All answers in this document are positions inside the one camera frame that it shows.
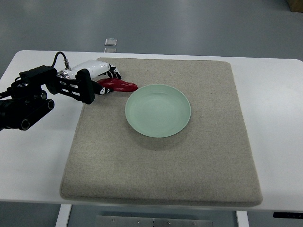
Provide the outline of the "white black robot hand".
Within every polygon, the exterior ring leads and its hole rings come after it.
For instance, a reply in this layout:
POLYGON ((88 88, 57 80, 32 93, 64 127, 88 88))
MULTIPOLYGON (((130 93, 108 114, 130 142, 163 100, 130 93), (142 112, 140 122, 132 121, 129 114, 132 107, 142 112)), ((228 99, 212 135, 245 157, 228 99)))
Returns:
POLYGON ((77 72, 81 69, 87 69, 91 79, 94 79, 100 75, 106 75, 109 78, 121 79, 120 72, 116 66, 97 60, 88 60, 71 68, 71 70, 67 70, 68 77, 70 79, 75 79, 77 72))

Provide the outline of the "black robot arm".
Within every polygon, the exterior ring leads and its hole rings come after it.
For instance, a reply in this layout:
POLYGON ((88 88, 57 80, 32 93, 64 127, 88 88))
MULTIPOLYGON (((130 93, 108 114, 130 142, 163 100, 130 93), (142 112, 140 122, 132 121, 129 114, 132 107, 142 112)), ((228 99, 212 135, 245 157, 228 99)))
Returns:
POLYGON ((85 104, 95 99, 87 69, 81 69, 74 79, 58 76, 54 65, 39 66, 19 73, 14 82, 0 94, 0 128, 26 131, 55 107, 47 93, 62 94, 85 104))

